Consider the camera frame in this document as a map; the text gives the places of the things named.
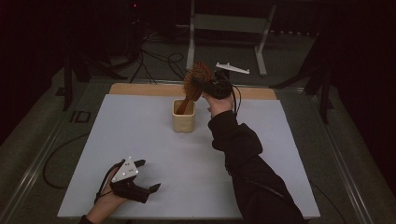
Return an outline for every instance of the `metal stand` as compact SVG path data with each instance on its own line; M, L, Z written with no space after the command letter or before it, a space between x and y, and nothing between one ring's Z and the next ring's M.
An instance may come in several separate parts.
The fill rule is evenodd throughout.
M73 72L81 82L89 82L91 75L87 66L90 66L114 79L127 79L83 53L78 53L67 42L64 47L64 111L73 101Z
M265 77L267 75L264 59L262 57L262 49L270 31L271 21L274 17L276 6L271 6L271 10L266 19L195 14L194 8L195 0L191 0L190 44L189 52L187 54L187 70L190 70L194 63L194 31L195 29L206 29L262 34L262 40L259 46L255 47L254 52L256 54L257 64L259 66L260 76Z
M291 77L279 84L269 86L271 89L283 89L288 87L290 84L299 81L305 77L310 77L309 81L304 87L304 92L307 95L315 95L318 92L318 89L321 86L321 95L320 95L320 108L319 113L323 122L329 123L327 120L327 108L329 105L329 90L330 90L330 83L331 83L331 68L329 67L322 67L316 66L312 67L307 71L300 71L300 73L295 76Z

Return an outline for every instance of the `cup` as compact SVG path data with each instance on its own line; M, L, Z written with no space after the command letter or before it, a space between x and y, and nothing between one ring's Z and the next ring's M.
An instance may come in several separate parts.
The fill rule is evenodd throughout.
M183 115L176 114L183 100L175 100L172 106L173 130L176 133L191 133L195 125L195 102L189 101Z

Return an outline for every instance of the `white plastic piece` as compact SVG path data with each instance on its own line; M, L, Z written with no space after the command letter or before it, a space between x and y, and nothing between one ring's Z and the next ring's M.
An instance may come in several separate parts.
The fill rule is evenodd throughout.
M262 52L260 51L260 49L258 47L255 47L254 51L256 53L257 65L259 66L259 74L261 77L266 77L267 69L265 68L265 63L264 63L264 58L262 57Z
M231 66L229 63L227 63L227 64L217 63L216 67L223 68L223 69L230 70L230 71L234 71L234 72L238 72L238 73L244 73L244 74L249 74L250 73L249 70L243 70L243 69Z
M132 160L131 157L129 157L127 160L125 160L124 164L120 167L120 169L116 172L116 174L113 176L111 179L111 182L119 182L123 179L136 176L137 171L136 166L134 165L134 161Z

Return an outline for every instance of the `brown object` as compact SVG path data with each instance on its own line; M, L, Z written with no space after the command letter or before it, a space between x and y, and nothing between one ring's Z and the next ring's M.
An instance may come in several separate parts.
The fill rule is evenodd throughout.
M110 94L120 95L149 95L183 97L181 85L176 84L136 84L115 83L111 86ZM242 99L276 100L274 90L259 87L238 87Z
M178 108L176 112L177 115L184 114L184 111L186 110L189 101L196 102L201 97L202 90L192 85L193 77L196 77L202 81L209 81L212 75L204 63L197 62L193 65L192 69L184 77L183 80L183 91L186 93L186 98Z

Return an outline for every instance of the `brush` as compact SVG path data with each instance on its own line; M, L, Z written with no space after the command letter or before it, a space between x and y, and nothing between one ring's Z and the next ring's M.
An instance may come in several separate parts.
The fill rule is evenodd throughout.
M211 77L212 75L210 70L204 63L197 62L192 66L192 69L187 73L183 80L183 91L186 93L186 98L177 109L177 115L184 114L189 101L196 102L201 97L202 90L192 84L192 78L207 82Z

